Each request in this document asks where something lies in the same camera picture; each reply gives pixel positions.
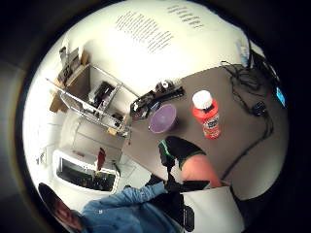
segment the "power adapter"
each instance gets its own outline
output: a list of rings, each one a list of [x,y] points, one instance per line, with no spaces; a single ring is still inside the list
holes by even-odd
[[[266,112],[266,107],[262,101],[257,102],[257,104],[252,107],[252,113],[256,117],[263,116],[265,112]]]

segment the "gray desk surface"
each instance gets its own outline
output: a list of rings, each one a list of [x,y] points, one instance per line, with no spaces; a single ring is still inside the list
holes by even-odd
[[[131,143],[128,145],[125,140],[122,152],[150,172],[166,179],[167,173],[160,163],[157,145],[165,136],[176,135],[196,143],[205,150],[220,177],[234,158],[262,135],[265,129],[264,119],[246,114],[233,100],[229,73],[221,67],[187,76],[182,79],[182,84],[185,96],[169,101],[178,111],[175,126],[169,132],[154,134],[148,129],[151,116],[144,120],[133,121]],[[222,134],[215,140],[204,137],[201,125],[191,114],[193,106],[191,98],[201,89],[209,90],[219,104]],[[274,133],[271,137],[242,158],[226,178],[232,183],[239,198],[249,199],[263,194],[279,175],[286,156],[289,126],[286,110],[272,93],[268,92],[266,96],[259,97],[238,90],[249,106],[260,100],[264,101],[274,122]],[[173,168],[172,174],[177,181],[181,180],[177,165]]]

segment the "purple bowl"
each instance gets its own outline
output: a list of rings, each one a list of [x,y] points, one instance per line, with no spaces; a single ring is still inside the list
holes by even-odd
[[[149,128],[153,133],[163,133],[170,130],[176,121],[177,110],[172,104],[160,107],[153,114]]]

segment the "denim shirt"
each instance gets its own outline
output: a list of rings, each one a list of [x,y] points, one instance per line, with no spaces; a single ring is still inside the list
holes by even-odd
[[[80,214],[82,233],[176,233],[176,222],[147,201],[166,193],[163,183],[88,202]]]

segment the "orange paint bottle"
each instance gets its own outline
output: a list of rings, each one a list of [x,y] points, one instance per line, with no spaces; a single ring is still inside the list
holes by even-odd
[[[200,90],[192,96],[192,114],[202,125],[204,136],[216,139],[221,134],[219,126],[218,103],[207,90]]]

